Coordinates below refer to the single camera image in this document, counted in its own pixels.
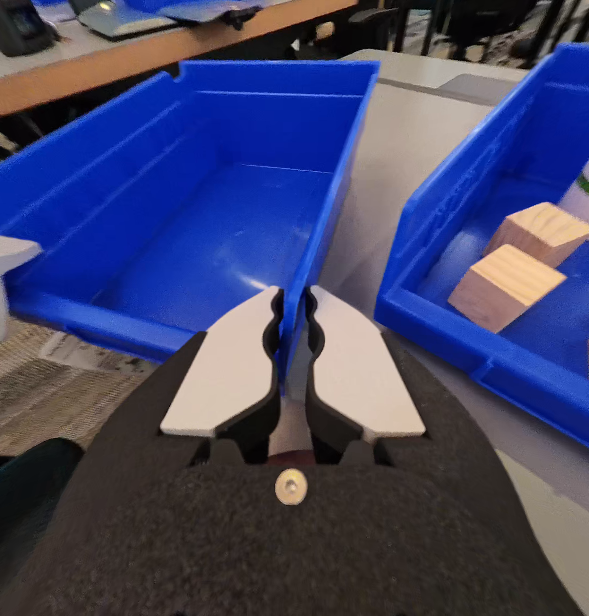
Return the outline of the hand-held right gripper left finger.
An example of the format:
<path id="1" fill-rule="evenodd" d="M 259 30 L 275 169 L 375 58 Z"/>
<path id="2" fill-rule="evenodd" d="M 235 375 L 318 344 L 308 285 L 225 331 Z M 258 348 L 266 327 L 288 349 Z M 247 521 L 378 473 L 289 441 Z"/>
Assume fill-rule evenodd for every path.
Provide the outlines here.
<path id="1" fill-rule="evenodd" d="M 244 460 L 268 460 L 280 419 L 275 355 L 283 289 L 271 286 L 229 310 L 205 332 L 160 423 L 160 434 L 233 441 Z"/>

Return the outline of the black office chair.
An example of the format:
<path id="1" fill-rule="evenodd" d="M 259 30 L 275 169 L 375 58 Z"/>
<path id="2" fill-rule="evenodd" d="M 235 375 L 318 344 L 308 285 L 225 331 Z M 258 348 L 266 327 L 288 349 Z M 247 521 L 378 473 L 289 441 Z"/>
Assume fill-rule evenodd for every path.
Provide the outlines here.
<path id="1" fill-rule="evenodd" d="M 396 24 L 401 1 L 375 1 L 354 12 L 347 21 L 351 52 L 364 49 L 388 49 L 391 27 Z"/>
<path id="2" fill-rule="evenodd" d="M 451 59 L 464 60 L 469 47 L 518 30 L 536 5 L 537 1 L 446 1 L 437 33 L 451 43 Z"/>

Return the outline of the wooden desk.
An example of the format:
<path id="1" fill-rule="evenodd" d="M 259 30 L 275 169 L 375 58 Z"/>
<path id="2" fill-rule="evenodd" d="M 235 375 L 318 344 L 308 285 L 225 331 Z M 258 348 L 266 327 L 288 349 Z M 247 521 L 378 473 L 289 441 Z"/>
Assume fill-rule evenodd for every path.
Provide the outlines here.
<path id="1" fill-rule="evenodd" d="M 0 53 L 0 116 L 275 32 L 327 21 L 357 4 L 357 1 L 288 1 L 261 10 L 241 30 L 216 20 L 119 42 L 107 41 L 78 21 L 69 21 L 60 26 L 62 40 L 49 49 L 19 57 L 5 57 Z"/>

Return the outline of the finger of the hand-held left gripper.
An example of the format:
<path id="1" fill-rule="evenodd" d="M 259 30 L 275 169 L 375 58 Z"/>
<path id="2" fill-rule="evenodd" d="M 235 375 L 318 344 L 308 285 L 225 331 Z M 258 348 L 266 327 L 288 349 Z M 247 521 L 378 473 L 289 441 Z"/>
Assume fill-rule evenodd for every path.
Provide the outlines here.
<path id="1" fill-rule="evenodd" d="M 0 235 L 0 342 L 6 337 L 9 316 L 4 276 L 36 258 L 41 252 L 42 247 L 37 242 Z"/>

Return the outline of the silver laptop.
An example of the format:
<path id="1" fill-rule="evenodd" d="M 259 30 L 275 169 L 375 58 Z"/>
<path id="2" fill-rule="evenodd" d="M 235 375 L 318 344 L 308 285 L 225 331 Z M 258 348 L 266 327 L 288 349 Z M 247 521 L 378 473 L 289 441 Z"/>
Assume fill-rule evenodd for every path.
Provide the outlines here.
<path id="1" fill-rule="evenodd" d="M 70 1 L 76 19 L 93 33 L 110 41 L 177 27 L 157 13 L 130 6 L 126 1 Z"/>

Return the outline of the person's dark trousers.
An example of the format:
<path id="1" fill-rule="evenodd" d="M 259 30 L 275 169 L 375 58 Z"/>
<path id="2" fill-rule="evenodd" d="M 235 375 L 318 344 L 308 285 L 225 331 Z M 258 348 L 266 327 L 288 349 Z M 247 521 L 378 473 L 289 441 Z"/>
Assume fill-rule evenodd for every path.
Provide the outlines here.
<path id="1" fill-rule="evenodd" d="M 13 578 L 49 524 L 84 450 L 54 438 L 0 457 L 0 586 Z"/>

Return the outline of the black desk device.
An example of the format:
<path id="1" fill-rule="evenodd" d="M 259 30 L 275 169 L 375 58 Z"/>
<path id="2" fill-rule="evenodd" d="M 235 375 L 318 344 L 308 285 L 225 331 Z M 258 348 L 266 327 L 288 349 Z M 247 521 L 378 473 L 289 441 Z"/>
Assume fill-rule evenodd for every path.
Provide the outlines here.
<path id="1" fill-rule="evenodd" d="M 32 1 L 0 1 L 0 52 L 6 57 L 28 56 L 55 43 L 52 26 Z"/>

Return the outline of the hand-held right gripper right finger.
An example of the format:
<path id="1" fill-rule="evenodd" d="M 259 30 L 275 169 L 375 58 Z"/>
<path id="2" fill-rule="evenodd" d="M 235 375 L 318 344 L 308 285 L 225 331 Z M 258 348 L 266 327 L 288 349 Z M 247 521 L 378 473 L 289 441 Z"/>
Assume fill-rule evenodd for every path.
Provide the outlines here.
<path id="1" fill-rule="evenodd" d="M 305 412 L 316 463 L 339 464 L 349 446 L 374 456 L 382 439 L 421 437 L 426 427 L 375 323 L 313 285 L 306 289 L 312 357 Z"/>

